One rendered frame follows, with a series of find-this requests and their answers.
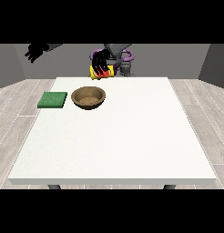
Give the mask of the yellow cup with melon print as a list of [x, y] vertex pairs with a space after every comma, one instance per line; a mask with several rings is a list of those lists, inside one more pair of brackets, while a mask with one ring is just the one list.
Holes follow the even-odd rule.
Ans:
[[113, 66], [108, 66], [108, 70], [104, 71], [102, 74], [97, 74], [93, 67], [90, 67], [90, 77], [92, 79], [99, 79], [99, 78], [108, 78], [108, 77], [113, 77], [114, 76], [114, 67]]

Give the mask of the green square pad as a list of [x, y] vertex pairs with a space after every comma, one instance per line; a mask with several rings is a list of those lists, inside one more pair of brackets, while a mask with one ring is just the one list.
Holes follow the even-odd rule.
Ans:
[[45, 92], [38, 104], [38, 108], [62, 108], [66, 101], [67, 92]]

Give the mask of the brown wooden bowl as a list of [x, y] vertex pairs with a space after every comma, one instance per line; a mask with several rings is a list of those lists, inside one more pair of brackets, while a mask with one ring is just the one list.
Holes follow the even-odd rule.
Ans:
[[106, 92], [97, 86], [82, 86], [71, 94], [73, 103], [84, 110], [99, 107], [106, 99]]

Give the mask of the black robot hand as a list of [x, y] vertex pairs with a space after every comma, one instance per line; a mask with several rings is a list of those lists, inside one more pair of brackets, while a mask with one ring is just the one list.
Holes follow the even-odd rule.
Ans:
[[31, 63], [34, 63], [43, 54], [43, 52], [48, 49], [48, 44], [31, 44], [28, 47], [28, 51], [25, 53], [25, 56]]
[[108, 70], [107, 60], [109, 59], [109, 51], [103, 49], [93, 54], [92, 67], [97, 74], [102, 74]]

